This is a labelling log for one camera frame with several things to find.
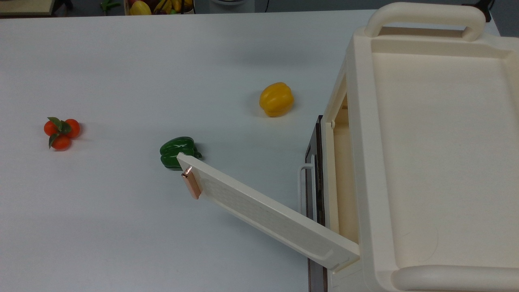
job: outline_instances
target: oven door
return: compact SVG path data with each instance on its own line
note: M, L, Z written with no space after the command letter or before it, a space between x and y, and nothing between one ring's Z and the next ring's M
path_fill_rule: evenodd
M323 172L322 172L322 144L321 118L319 116L313 129L310 144L306 150L305 163L312 164L305 168L306 207L304 215L313 221L325 226ZM310 292L328 291L328 269L308 259L308 290Z

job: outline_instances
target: cream toy oven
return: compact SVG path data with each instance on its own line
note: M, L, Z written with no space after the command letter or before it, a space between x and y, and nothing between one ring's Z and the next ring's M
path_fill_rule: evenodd
M484 24L470 6L393 3L355 31L304 214L180 154L193 196L307 256L311 291L519 291L519 39Z

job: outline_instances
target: plastic food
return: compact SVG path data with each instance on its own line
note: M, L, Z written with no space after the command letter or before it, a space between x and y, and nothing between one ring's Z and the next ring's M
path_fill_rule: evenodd
M173 2L173 9L177 13L181 13L182 10L182 0L171 0ZM184 13L191 11L193 9L193 0L184 0Z
M195 141L191 137L177 137L162 145L160 148L160 161L168 169L182 170L179 161L176 159L176 156L181 152L196 158L202 157L202 154L196 149Z
M66 135L59 135L54 139L51 146L58 151L65 151L70 147L71 144L72 141L69 137Z
M157 4L154 12L157 12L161 7L162 7L161 11L165 11L166 14L170 14L171 10L173 9L173 4L171 3L171 0L162 0L159 2L159 4Z
M47 136L52 136L56 133L58 133L58 128L52 121L48 121L45 123L45 126L43 126L43 131Z
M288 113L294 104L294 96L290 87L277 82L263 90L259 98L259 105L270 117L280 116Z
M76 138L79 136L79 133L81 133L81 126L75 119L69 118L68 120L65 120L65 123L70 125L70 132L66 134L67 137Z
M43 126L45 134L49 135L49 149L52 147L56 150L63 151L70 147L71 138L76 138L81 133L79 123L69 118L66 121L60 121L56 117L48 117L49 121Z
M135 1L130 8L130 15L151 15L152 11L148 4L143 1Z

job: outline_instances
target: green bell pepper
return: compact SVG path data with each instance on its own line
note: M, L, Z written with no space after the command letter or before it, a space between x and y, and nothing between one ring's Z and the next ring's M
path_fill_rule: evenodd
M176 159L176 156L181 152L196 158L202 157L202 154L196 149L195 141L191 137L177 137L162 145L160 148L160 161L168 169L182 170L179 161Z

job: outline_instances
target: green leaf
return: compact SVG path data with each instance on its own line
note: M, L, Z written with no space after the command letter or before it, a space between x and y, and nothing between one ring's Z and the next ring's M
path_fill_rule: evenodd
M56 138L59 136L60 134L56 133L56 134L52 134L52 136L49 137L49 149L50 147L52 146L52 143L54 143L54 140L56 140Z
M61 132L61 121L56 117L48 117L48 119L56 126L56 128L58 128L58 132Z
M62 126L62 129L60 131L61 134L68 134L68 133L70 133L70 131L72 131L72 127L70 127L70 125L65 121L61 121L61 126Z

